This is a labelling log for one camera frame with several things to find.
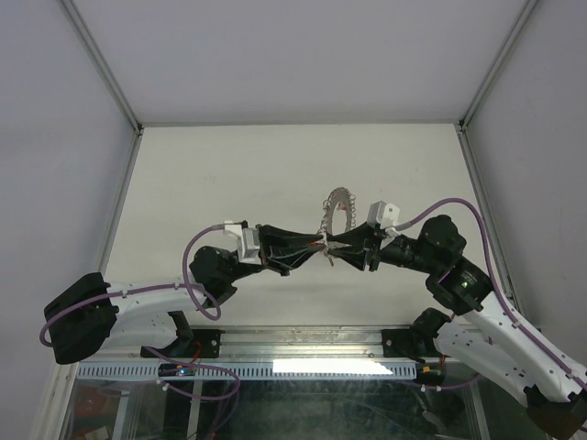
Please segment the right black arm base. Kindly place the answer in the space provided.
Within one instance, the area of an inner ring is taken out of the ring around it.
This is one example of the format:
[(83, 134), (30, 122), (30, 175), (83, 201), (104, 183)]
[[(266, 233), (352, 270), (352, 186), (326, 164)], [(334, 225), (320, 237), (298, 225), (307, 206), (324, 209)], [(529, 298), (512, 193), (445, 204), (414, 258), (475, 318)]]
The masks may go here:
[(438, 330), (424, 328), (388, 328), (381, 331), (382, 352), (385, 358), (410, 358), (423, 362), (424, 358), (440, 358), (433, 343)]

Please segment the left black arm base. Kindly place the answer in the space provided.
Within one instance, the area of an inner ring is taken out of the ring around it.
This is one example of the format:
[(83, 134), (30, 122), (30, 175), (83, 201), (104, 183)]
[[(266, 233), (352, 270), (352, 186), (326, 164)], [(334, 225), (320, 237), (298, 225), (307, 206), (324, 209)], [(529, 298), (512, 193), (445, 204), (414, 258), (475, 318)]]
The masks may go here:
[(168, 344), (150, 347), (167, 358), (216, 359), (219, 358), (222, 335), (223, 331), (217, 328), (189, 328), (177, 331)]

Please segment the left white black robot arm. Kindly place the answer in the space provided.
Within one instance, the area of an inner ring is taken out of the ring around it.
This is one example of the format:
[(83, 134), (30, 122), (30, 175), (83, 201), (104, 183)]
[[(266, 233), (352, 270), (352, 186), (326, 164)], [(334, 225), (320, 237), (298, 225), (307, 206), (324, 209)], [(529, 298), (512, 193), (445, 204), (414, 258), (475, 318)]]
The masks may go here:
[(39, 342), (60, 365), (123, 347), (184, 355), (193, 342), (185, 312), (219, 321), (236, 281), (265, 270), (287, 276), (325, 246), (322, 234), (246, 222), (211, 225), (188, 242), (174, 280), (117, 284), (101, 272), (83, 275), (45, 307)]

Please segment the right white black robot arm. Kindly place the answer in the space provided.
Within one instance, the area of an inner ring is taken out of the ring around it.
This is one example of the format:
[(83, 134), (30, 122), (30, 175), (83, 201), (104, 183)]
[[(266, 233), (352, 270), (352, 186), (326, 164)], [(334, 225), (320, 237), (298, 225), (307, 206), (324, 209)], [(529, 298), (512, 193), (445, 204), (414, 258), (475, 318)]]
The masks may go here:
[(412, 327), (414, 351), (455, 358), (520, 402), (555, 439), (586, 423), (586, 367), (563, 353), (497, 291), (490, 274), (463, 255), (466, 240), (447, 215), (425, 221), (416, 238), (365, 223), (327, 237), (329, 253), (359, 270), (380, 264), (426, 274), (426, 289), (444, 308), (478, 329), (466, 331), (442, 312), (425, 310)]

